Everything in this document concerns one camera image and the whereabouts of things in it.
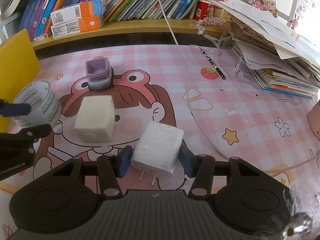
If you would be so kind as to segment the clear tape roll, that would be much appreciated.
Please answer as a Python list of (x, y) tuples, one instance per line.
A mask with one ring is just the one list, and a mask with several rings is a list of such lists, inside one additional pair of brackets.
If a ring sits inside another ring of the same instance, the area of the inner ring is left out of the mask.
[(29, 114), (12, 117), (21, 128), (44, 124), (50, 124), (53, 128), (62, 112), (61, 103), (47, 80), (37, 80), (25, 86), (13, 103), (25, 103), (31, 106)]

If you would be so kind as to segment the white power adapter plug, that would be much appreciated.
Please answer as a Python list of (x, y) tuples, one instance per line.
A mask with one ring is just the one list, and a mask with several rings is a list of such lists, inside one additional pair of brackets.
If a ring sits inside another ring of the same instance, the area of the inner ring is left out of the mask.
[(130, 160), (140, 170), (139, 182), (144, 177), (151, 186), (161, 190), (179, 189), (185, 182), (178, 154), (184, 131), (160, 122), (150, 121), (142, 133)]

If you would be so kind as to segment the white foam cube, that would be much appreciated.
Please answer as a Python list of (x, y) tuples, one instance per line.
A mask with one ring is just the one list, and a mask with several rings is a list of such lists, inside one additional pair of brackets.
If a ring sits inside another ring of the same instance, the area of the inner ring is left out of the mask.
[(110, 142), (115, 123), (111, 95), (86, 96), (77, 113), (74, 130), (83, 142)]

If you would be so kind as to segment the purple toy truck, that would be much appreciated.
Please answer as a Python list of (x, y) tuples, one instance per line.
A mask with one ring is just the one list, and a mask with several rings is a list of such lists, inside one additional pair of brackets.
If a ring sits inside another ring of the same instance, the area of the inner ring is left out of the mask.
[(85, 63), (90, 90), (105, 90), (113, 87), (113, 68), (106, 57), (95, 57)]

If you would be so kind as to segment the yellow cardboard box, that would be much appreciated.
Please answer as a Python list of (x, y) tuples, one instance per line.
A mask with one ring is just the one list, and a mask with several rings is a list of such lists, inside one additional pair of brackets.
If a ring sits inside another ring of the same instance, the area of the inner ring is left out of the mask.
[(40, 65), (26, 29), (1, 44), (0, 97), (12, 103), (17, 94), (33, 81)]

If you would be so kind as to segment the black patterned pen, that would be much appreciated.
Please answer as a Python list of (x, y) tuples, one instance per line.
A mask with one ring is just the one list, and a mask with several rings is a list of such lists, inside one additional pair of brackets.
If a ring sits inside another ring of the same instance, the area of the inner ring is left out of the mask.
[(217, 66), (217, 64), (212, 60), (212, 58), (202, 49), (200, 48), (201, 53), (204, 55), (204, 57), (210, 62), (210, 64), (214, 67), (214, 69), (217, 71), (217, 73), (221, 76), (223, 80), (226, 79), (225, 74), (221, 71), (221, 69)]

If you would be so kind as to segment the pink round object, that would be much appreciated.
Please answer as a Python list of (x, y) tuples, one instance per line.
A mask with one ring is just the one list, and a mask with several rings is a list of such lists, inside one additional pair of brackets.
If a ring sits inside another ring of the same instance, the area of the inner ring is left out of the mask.
[(320, 140), (320, 101), (307, 114), (307, 119), (313, 134)]

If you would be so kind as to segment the lower orange white carton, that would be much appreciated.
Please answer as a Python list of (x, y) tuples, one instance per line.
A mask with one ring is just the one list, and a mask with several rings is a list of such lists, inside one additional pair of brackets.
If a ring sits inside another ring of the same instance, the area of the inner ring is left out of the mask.
[(58, 25), (52, 25), (51, 30), (53, 38), (58, 38), (92, 30), (99, 30), (102, 25), (103, 15), (97, 15), (92, 17), (80, 18)]

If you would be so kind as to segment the orange white carton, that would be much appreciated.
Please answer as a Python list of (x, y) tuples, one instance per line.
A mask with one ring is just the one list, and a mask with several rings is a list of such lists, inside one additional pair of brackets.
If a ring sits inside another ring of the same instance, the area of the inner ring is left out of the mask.
[(103, 15), (97, 15), (92, 17), (80, 18), (58, 25), (52, 25), (51, 30), (53, 38), (58, 38), (92, 30), (99, 30), (102, 25)]
[(50, 13), (53, 25), (85, 17), (103, 15), (106, 10), (105, 0), (91, 0), (70, 5)]

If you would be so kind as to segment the wooden bookshelf board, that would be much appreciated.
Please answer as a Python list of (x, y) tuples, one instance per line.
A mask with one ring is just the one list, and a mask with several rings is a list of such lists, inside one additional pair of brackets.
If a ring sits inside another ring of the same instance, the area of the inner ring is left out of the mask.
[(35, 51), (67, 44), (70, 42), (81, 43), (97, 37), (107, 37), (123, 34), (142, 34), (142, 33), (168, 33), (173, 31), (177, 34), (197, 34), (195, 20), (130, 20), (130, 21), (112, 21), (104, 23), (103, 27), (85, 33), (77, 33), (58, 38), (45, 38), (39, 42), (32, 42), (31, 45)]

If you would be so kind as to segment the pile of papers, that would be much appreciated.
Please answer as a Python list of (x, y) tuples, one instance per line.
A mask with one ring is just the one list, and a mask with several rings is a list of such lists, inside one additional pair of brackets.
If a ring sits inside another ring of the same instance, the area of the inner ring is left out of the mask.
[(258, 83), (271, 92), (314, 98), (319, 93), (319, 51), (303, 37), (240, 0), (202, 0), (226, 12), (233, 49)]

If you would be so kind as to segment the upper orange white carton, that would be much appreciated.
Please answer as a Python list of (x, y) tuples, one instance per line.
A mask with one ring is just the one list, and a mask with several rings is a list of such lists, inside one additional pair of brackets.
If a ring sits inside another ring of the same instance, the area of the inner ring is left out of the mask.
[(106, 10), (105, 0), (91, 0), (70, 5), (50, 13), (53, 25), (85, 17), (103, 15)]

